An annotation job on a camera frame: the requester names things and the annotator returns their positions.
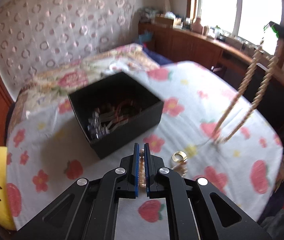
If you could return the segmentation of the stack of papers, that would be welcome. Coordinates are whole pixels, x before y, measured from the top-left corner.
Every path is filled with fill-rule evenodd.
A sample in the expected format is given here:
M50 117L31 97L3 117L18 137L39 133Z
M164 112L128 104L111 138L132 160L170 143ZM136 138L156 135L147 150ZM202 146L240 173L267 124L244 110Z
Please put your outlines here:
M137 10L140 23L151 23L162 11L153 7L143 7Z

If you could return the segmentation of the strawberry flower print blanket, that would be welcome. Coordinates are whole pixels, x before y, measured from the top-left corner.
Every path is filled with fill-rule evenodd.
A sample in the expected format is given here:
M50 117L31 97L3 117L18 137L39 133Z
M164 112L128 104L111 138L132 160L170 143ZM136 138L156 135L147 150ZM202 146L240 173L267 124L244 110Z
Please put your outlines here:
M163 101L160 123L100 159L70 93L28 113L7 142L13 239L264 239L283 147L259 111L194 62L119 72ZM149 144L149 196L134 194L135 143Z

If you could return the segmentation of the blue paper bag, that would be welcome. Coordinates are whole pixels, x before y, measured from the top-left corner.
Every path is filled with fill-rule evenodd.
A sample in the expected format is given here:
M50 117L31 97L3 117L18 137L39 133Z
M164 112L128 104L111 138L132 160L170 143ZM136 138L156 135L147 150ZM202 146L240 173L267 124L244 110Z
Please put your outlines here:
M135 43L143 45L147 42L151 42L152 38L153 33L146 30L144 31L144 33L138 35L138 38L135 40Z

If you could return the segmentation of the window with wooden frame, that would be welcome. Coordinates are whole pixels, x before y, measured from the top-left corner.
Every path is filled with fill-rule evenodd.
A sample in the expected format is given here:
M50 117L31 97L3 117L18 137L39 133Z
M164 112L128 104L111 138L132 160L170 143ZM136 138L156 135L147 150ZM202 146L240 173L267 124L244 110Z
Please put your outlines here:
M239 49L262 45L273 55L278 44L275 33L264 26L270 21L284 25L284 0L190 0L190 29L201 18L202 35Z

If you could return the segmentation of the cardboard tissue box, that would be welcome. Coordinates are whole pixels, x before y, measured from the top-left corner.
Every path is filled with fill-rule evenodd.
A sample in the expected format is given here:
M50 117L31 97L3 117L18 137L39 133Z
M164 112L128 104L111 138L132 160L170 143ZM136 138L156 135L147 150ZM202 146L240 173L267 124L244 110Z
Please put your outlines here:
M174 24L174 19L156 16L154 22L157 25L161 25L166 28L172 28Z

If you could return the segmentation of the wooden side cabinet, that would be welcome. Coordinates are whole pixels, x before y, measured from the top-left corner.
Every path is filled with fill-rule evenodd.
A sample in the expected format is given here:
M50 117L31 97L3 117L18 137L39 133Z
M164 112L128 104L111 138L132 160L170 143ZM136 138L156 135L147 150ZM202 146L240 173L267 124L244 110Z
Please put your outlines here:
M252 61L251 57L223 42L190 31L139 23L138 33L145 31L152 33L150 50L173 62L194 61L220 75L231 69L243 76Z

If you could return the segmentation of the jewelry pile in box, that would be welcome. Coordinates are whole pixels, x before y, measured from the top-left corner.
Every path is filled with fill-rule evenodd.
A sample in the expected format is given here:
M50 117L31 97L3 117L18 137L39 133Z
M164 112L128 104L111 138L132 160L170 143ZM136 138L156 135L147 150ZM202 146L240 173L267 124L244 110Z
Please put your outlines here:
M133 100L124 100L116 105L96 108L87 121L90 141L98 141L142 112L141 105Z

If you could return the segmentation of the sheer circle pattern curtain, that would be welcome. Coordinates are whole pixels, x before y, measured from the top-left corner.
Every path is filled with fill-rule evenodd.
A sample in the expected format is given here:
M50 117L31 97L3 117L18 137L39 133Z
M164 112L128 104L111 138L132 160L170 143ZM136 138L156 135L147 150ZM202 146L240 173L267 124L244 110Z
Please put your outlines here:
M35 74L125 44L135 0L11 0L0 7L0 76L15 99Z

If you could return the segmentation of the pink bottle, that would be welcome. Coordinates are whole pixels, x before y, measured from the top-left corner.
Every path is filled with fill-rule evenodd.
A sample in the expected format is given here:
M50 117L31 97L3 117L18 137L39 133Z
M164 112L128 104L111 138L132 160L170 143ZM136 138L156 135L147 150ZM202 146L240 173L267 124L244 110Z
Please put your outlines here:
M203 26L201 25L201 18L197 17L191 26L191 30L194 33L201 34L203 33Z

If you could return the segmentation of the black square jewelry box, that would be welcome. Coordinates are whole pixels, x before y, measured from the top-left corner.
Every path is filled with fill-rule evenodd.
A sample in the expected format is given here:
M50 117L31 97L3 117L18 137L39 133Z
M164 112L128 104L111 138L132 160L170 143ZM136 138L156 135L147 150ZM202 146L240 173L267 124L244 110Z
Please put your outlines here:
M68 94L90 147L103 159L160 123L163 101L119 72Z

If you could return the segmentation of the dark blue bed sheet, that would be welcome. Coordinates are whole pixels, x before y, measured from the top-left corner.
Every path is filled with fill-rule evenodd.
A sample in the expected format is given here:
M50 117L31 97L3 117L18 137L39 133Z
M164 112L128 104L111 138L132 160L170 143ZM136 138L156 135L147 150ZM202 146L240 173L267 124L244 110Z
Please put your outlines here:
M164 57L163 55L160 55L154 51L149 50L147 47L143 47L143 52L148 55L149 58L151 58L153 61L158 63L160 66L171 64L173 63L170 59Z

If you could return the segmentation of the floral rose quilt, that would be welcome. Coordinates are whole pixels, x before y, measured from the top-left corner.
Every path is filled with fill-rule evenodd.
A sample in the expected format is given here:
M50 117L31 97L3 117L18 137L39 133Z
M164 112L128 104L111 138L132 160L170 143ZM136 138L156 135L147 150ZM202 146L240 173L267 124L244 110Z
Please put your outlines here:
M35 113L65 98L82 87L118 71L135 72L159 69L143 46L132 43L125 46L72 61L53 70L36 74L22 86L8 125L10 134L14 127Z

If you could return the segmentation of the short pearl strand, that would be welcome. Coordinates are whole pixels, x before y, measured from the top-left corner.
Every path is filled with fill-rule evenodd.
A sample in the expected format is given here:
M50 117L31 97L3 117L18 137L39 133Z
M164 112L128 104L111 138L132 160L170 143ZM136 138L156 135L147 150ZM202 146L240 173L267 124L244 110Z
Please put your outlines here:
M141 149L139 153L139 187L146 188L144 149Z

